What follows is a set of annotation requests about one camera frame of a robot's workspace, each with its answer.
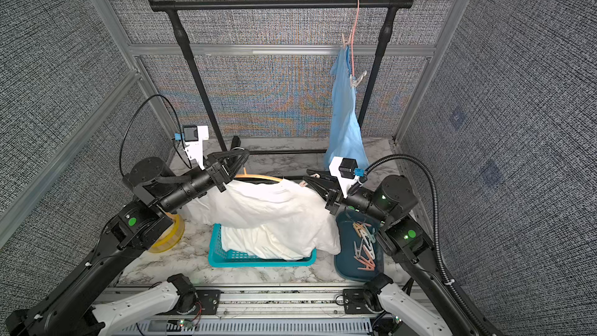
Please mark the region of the yellow wooden hanger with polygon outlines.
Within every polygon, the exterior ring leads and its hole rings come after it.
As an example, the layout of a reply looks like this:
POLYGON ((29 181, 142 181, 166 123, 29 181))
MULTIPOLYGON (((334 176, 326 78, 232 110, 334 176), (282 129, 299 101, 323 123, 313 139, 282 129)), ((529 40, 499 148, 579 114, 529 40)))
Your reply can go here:
POLYGON ((267 175, 259 175, 259 174, 237 174, 235 176, 236 180, 259 180, 259 181, 267 181, 267 182, 274 182, 280 183, 283 181, 282 178, 267 176, 267 175))

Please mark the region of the light blue t-shirt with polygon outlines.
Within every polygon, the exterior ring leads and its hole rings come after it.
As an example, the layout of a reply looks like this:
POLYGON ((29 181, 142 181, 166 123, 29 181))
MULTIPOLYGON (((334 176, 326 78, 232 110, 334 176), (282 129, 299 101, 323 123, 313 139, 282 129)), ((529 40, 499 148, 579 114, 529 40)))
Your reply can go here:
POLYGON ((356 117, 356 89, 351 85, 351 53, 342 48, 331 69, 334 77, 332 88, 332 117, 329 144, 324 155, 325 167, 334 157, 355 159, 359 168, 369 165, 362 141, 361 128, 356 117))

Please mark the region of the white t-shirt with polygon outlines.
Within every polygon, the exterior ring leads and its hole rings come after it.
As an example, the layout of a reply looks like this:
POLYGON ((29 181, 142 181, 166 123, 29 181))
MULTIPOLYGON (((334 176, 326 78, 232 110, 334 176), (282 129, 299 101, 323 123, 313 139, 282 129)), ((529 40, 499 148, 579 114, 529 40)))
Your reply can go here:
POLYGON ((314 250, 332 255, 341 251, 336 220, 323 199, 290 180, 274 184, 234 180, 224 192, 213 188, 189 202, 183 215, 201 224, 219 224, 225 252, 298 261, 314 250))

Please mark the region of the beige clothespin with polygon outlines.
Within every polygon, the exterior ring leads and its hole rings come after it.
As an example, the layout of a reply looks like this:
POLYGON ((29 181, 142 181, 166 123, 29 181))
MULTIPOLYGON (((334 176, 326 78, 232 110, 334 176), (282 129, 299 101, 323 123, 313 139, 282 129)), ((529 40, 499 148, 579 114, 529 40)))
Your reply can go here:
POLYGON ((362 83, 362 80, 365 79, 367 76, 367 71, 364 71, 360 76, 350 76, 350 84, 353 89, 357 89, 358 86, 362 83))

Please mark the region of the pink clothespin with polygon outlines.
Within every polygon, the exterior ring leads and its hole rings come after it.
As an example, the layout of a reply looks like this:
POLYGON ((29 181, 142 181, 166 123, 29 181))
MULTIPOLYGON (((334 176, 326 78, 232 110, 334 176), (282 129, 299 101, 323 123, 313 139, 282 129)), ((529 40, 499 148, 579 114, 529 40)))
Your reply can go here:
POLYGON ((342 39, 342 47, 346 48, 351 44, 350 38, 347 37, 345 34, 341 35, 341 39, 342 39))

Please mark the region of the pink clothes hanger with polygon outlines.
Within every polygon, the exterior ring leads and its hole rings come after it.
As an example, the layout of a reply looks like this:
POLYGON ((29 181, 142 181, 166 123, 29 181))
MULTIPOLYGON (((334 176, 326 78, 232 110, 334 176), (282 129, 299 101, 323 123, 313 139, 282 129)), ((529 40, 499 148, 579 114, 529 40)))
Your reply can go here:
POLYGON ((350 66, 351 66, 351 78, 356 79, 355 76, 355 66, 354 66, 354 39, 356 35, 356 29, 359 23, 359 15, 360 15, 360 0, 357 0, 356 12, 354 16, 354 22, 351 29, 351 35, 349 38, 349 51, 350 51, 350 66))

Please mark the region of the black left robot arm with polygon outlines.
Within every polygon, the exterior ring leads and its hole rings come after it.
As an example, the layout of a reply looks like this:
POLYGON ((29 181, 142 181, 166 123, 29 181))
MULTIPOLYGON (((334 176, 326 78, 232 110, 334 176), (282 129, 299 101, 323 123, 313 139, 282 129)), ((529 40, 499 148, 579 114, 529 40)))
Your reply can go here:
POLYGON ((96 298, 132 261, 174 223, 177 210, 212 188, 225 191, 248 160, 246 149, 215 152, 205 167, 177 176, 159 157, 145 158, 124 175, 135 200, 102 228, 85 259, 36 306, 13 311, 6 320, 11 335, 99 335, 110 326, 96 298))

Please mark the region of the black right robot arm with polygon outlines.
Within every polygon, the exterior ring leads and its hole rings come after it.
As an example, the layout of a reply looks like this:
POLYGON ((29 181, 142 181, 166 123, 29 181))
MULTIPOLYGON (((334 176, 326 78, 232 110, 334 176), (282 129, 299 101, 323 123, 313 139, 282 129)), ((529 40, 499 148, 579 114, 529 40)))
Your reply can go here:
POLYGON ((379 222, 379 246, 418 284, 435 310, 422 306, 382 274, 365 285, 376 306, 421 335, 500 334, 458 284, 441 276, 432 238, 410 216, 418 199, 406 177, 390 175, 376 190, 360 188, 354 194, 344 194, 339 179, 329 174, 310 174, 303 180, 325 200, 331 213, 358 212, 379 222))

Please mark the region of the pile of pastel clothespins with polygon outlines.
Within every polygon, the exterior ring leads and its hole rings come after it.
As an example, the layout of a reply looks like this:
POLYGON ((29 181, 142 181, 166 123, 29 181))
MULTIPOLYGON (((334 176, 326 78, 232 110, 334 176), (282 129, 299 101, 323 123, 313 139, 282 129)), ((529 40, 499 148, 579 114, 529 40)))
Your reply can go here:
POLYGON ((374 237, 375 229, 366 222, 353 222, 354 231, 357 238, 360 239, 360 244, 357 241, 353 242, 354 259, 361 265, 357 267, 358 270, 374 272, 376 270, 376 253, 374 244, 376 238, 374 237))

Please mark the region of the dark teal clothespin tray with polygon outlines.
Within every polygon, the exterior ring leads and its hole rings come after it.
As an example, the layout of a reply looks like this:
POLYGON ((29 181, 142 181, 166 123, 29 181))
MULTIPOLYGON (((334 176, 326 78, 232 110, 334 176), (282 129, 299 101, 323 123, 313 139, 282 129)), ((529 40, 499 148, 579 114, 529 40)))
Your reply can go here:
POLYGON ((368 282, 384 273, 384 253, 377 240, 379 223, 353 208, 336 219, 340 235, 340 253, 334 267, 340 277, 355 282, 368 282))

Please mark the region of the yellow bamboo steamer basket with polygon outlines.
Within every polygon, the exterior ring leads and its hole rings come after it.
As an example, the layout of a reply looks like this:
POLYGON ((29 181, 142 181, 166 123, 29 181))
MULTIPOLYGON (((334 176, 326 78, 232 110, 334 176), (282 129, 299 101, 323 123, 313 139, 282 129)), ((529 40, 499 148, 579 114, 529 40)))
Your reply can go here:
POLYGON ((160 238, 149 248, 152 254, 161 254, 175 247, 182 239, 185 232, 185 221, 179 214, 168 216, 174 223, 160 236, 160 238))

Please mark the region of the teal plastic basket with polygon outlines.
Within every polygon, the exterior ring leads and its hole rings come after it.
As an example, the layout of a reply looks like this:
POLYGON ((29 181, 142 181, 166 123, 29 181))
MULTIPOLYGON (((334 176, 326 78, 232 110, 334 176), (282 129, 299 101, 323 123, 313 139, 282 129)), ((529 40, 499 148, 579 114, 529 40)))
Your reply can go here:
POLYGON ((317 259, 317 251, 313 250, 307 258, 298 261, 282 259, 262 259, 236 250, 224 250, 222 247, 222 227, 213 226, 208 251, 208 263, 214 268, 286 268, 311 266, 317 259))

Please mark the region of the black clothes rack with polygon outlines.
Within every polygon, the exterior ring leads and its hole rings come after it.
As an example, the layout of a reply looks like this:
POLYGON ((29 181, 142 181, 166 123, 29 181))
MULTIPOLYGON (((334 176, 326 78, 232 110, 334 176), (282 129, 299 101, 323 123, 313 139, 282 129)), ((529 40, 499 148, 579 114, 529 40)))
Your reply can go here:
POLYGON ((414 0, 236 0, 236 1, 175 1, 175 0, 148 0, 152 12, 164 12, 172 26, 174 37, 188 64, 201 101, 204 104, 208 119, 215 131, 221 149, 227 150, 222 131, 211 105, 205 85, 194 60, 194 52, 187 31, 180 19, 180 11, 202 10, 250 10, 250 9, 361 9, 385 8, 386 17, 383 21, 375 50, 375 58, 368 78, 368 84, 359 110, 358 123, 363 125, 370 101, 373 97, 376 79, 381 69, 382 60, 393 35, 396 14, 400 9, 410 9, 414 0))

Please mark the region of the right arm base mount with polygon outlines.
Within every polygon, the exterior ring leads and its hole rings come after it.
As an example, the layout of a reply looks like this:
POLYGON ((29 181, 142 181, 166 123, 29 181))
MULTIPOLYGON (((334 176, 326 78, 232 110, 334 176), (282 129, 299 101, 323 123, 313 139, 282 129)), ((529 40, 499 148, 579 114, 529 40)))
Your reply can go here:
POLYGON ((335 296, 334 303, 344 309, 348 315, 373 314, 365 302, 365 295, 362 289, 343 289, 335 296))

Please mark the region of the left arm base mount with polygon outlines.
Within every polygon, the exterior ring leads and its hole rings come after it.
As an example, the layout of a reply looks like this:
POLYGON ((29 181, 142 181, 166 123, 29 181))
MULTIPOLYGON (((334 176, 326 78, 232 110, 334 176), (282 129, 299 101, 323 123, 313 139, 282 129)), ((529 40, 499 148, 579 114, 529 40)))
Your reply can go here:
POLYGON ((181 295, 174 311, 180 315, 216 315, 222 292, 218 289, 200 289, 181 295))

